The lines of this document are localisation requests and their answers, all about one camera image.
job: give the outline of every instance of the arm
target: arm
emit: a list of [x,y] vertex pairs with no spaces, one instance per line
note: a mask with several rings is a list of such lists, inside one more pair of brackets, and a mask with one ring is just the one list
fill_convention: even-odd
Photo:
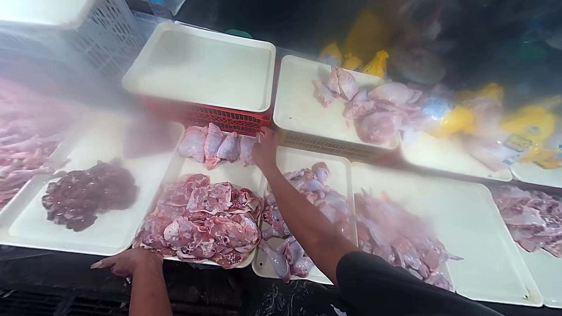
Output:
[[283,220],[314,264],[334,283],[339,260],[359,249],[283,177],[277,168],[277,142],[272,130],[253,148],[253,159],[268,180]]
[[133,276],[130,316],[172,316],[164,275],[162,256],[135,248],[94,263],[91,268],[112,267],[122,277]]

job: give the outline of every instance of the raw poultry pile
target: raw poultry pile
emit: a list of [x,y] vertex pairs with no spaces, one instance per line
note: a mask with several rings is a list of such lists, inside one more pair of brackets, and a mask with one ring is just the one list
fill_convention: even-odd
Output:
[[[328,174],[326,163],[317,162],[312,166],[312,170],[302,169],[288,173],[285,179],[316,205],[346,238],[351,239],[351,212],[347,206],[347,199],[324,185]],[[261,218],[270,227],[261,232],[263,240],[259,244],[260,249],[267,253],[275,272],[283,281],[289,282],[291,275],[307,277],[314,263],[285,224],[273,195],[267,195],[265,200],[266,208]],[[273,237],[284,239],[276,250],[266,242]]]
[[365,190],[355,194],[355,212],[359,248],[408,270],[426,283],[454,290],[440,267],[448,259],[462,258],[448,253],[421,218]]
[[540,248],[562,258],[562,199],[517,187],[491,188],[514,241],[529,252]]
[[77,111],[0,78],[0,209],[38,173],[65,137]]
[[416,104],[421,91],[387,82],[367,92],[359,88],[352,74],[334,66],[326,84],[320,80],[313,84],[315,97],[324,107],[335,98],[347,101],[343,116],[354,119],[357,135],[366,143],[382,145],[391,141],[421,110]]
[[205,163],[212,170],[221,160],[235,162],[240,158],[244,166],[253,165],[252,148],[254,137],[238,135],[233,132],[225,136],[218,126],[209,123],[208,127],[188,127],[179,145],[181,157],[193,157]]
[[73,170],[49,183],[42,198],[47,219],[80,232],[94,224],[99,211],[129,208],[137,197],[137,186],[131,172],[120,163],[98,160],[88,170]]
[[244,262],[260,241],[263,203],[246,188],[210,183],[208,175],[187,174],[165,186],[133,247],[192,263],[212,260],[225,269]]

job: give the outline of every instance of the black sleeve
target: black sleeve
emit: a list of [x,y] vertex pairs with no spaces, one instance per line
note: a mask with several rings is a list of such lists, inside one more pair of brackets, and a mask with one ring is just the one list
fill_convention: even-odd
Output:
[[501,316],[456,293],[429,285],[408,271],[366,252],[339,261],[336,278],[345,300],[359,315]]

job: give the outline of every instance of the plastic tray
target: plastic tray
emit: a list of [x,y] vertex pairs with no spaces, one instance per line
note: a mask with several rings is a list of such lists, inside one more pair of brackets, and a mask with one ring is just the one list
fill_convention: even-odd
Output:
[[274,67],[271,43],[164,22],[122,84],[136,94],[263,112]]
[[545,299],[545,305],[562,308],[562,259],[556,258],[546,250],[527,252],[519,247],[519,252],[527,264],[531,275],[537,282],[538,289]]
[[[123,139],[130,119],[108,112],[92,113],[81,135],[74,135],[59,146],[49,165],[58,170],[84,170],[97,160],[121,157]],[[183,126],[170,123],[170,133],[179,141]],[[123,166],[133,174],[139,187],[136,202],[127,210],[99,214],[96,222],[82,232],[47,220],[41,204],[50,175],[37,175],[20,191],[17,199],[0,212],[0,244],[48,250],[111,256],[127,249],[135,231],[158,193],[172,151],[138,159],[123,159]],[[65,159],[70,161],[63,165]]]
[[527,162],[511,166],[511,173],[522,182],[562,188],[562,168],[543,169],[537,164]]
[[493,172],[470,156],[460,138],[436,138],[425,132],[406,133],[400,149],[404,160],[416,166],[497,181],[513,179],[509,170]]
[[[189,173],[206,174],[211,177],[211,183],[230,182],[235,188],[248,188],[252,190],[256,196],[260,196],[261,192],[265,189],[263,174],[261,173],[260,168],[256,165],[244,167],[240,160],[237,160],[234,163],[223,160],[213,170],[207,170],[205,164],[202,164],[193,158],[180,157],[177,151],[175,152],[172,163],[170,164],[170,169],[166,173],[164,182],[174,182],[181,175]],[[248,259],[246,259],[237,268],[245,268],[249,266],[253,261],[255,253],[256,252],[254,250],[250,257],[248,257]],[[180,261],[177,257],[166,257],[165,259]],[[202,264],[219,266],[217,263],[210,260]]]
[[[361,88],[368,91],[381,85],[383,80],[377,76],[350,71]],[[342,116],[345,101],[341,98],[334,100],[329,108],[325,108],[314,97],[314,80],[327,81],[330,66],[316,61],[295,56],[285,56],[281,61],[279,85],[275,99],[273,121],[282,129],[331,138],[364,145],[365,147],[379,147],[394,149],[400,142],[396,137],[383,145],[368,144],[359,139],[353,125],[353,120]]]
[[354,162],[353,191],[387,192],[393,201],[428,219],[449,252],[457,293],[473,300],[541,306],[539,293],[489,190],[478,183],[422,177]]
[[[351,164],[349,160],[342,157],[318,154],[316,152],[297,150],[294,148],[279,147],[277,149],[277,166],[282,173],[310,168],[318,161],[325,162],[328,165],[328,169],[330,169],[330,175],[326,182],[327,186],[335,189],[342,195],[347,195],[350,211],[352,214],[355,214],[355,208],[353,207],[353,193],[351,191]],[[263,193],[265,193],[265,188],[267,187],[265,177],[263,178],[263,183]],[[355,236],[354,243],[357,244],[357,230],[353,220],[351,222],[351,228],[351,236]],[[272,238],[268,241],[273,248],[279,246],[281,242],[282,240],[279,238]],[[279,276],[275,273],[268,256],[261,250],[257,251],[256,260],[252,263],[252,268],[253,271],[260,277],[279,278]],[[332,284],[328,277],[326,277],[316,266],[311,269],[310,274],[306,278],[291,276],[291,280],[299,279],[311,280],[322,284]]]

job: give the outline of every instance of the red plastic crate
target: red plastic crate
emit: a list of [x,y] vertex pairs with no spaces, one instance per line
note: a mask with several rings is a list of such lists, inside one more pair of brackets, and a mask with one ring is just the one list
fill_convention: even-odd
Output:
[[210,105],[143,97],[148,111],[164,120],[189,126],[216,124],[223,132],[255,136],[261,127],[269,127],[273,107],[262,113],[225,109]]

